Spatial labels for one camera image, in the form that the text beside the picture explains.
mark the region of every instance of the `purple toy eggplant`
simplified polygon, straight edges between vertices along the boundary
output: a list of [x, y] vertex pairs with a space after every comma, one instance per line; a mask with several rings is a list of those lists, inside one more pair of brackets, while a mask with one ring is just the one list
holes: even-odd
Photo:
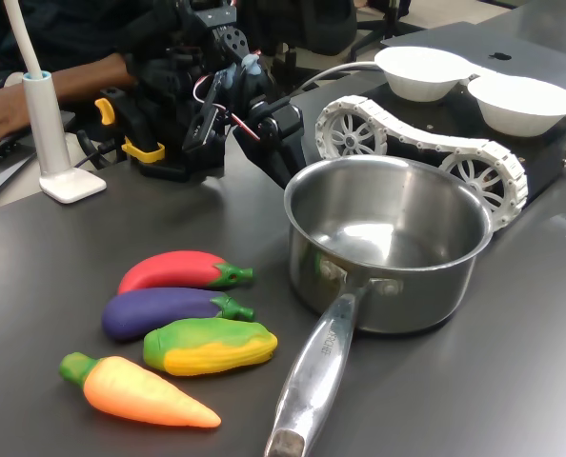
[[102, 324], [110, 338], [129, 341], [181, 319], [221, 317], [253, 321], [253, 316], [253, 309], [241, 307], [223, 292], [144, 288], [115, 296], [103, 311]]

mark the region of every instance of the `toy eggplant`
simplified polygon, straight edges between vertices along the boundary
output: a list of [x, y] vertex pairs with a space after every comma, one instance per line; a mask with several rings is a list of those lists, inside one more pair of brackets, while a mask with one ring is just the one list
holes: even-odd
[[225, 288], [252, 278], [251, 268], [237, 268], [206, 252], [178, 250], [135, 265], [122, 278], [118, 293], [140, 288]]
[[252, 321], [254, 312], [223, 292], [197, 288], [144, 288], [115, 296], [103, 311], [103, 330], [112, 339], [142, 338], [188, 318], [222, 317]]
[[185, 319], [148, 333], [143, 359], [176, 376], [195, 376], [268, 362], [276, 337], [262, 325], [226, 319]]
[[173, 427], [221, 423], [209, 408], [122, 357], [94, 360], [75, 352], [63, 359], [59, 373], [80, 386], [93, 407], [114, 416]]

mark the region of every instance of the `saucepan handle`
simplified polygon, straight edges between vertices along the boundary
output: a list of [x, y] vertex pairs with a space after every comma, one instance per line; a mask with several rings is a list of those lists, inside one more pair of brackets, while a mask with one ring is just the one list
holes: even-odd
[[265, 457], [305, 457], [342, 379], [365, 288], [345, 285], [293, 363], [276, 407]]

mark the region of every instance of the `green and yellow toy corn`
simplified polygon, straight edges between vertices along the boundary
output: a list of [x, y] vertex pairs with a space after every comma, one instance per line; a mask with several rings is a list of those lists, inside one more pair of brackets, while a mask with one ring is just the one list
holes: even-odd
[[175, 376], [218, 373], [263, 364], [273, 357], [276, 337], [257, 323], [185, 319], [146, 335], [143, 358]]

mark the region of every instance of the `yellow clip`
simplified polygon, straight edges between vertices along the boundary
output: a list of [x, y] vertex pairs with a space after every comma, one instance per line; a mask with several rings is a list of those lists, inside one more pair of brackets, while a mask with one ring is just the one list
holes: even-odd
[[101, 124], [110, 126], [115, 122], [115, 111], [107, 98], [99, 98], [94, 104], [101, 111]]
[[139, 162], [143, 162], [144, 164], [153, 164], [154, 162], [158, 162], [165, 158], [165, 147], [158, 143], [158, 149], [153, 150], [152, 152], [144, 152], [141, 149], [137, 149], [132, 143], [129, 138], [126, 136], [124, 137], [126, 143], [122, 145], [122, 150], [125, 151], [128, 155], [136, 158]]

